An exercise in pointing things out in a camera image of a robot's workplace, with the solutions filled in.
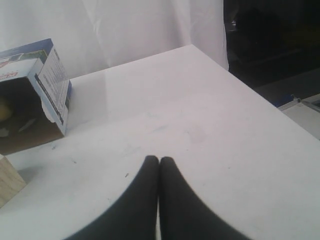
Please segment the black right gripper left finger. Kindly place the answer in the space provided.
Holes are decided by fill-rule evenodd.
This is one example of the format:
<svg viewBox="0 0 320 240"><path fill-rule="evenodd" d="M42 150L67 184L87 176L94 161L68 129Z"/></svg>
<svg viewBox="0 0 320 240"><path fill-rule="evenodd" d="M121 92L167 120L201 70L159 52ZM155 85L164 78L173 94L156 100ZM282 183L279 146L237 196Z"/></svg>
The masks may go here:
<svg viewBox="0 0 320 240"><path fill-rule="evenodd" d="M123 194L101 216L69 240L155 240L159 159L145 157Z"/></svg>

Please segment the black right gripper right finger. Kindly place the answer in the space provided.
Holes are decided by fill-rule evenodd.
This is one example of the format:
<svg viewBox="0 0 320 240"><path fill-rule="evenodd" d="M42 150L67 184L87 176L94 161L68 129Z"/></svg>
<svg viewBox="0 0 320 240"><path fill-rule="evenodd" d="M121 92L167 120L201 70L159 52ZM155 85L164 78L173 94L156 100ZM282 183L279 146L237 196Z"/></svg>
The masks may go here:
<svg viewBox="0 0 320 240"><path fill-rule="evenodd" d="M247 237L212 212L188 185L175 161L159 165L159 220L163 240L245 240Z"/></svg>

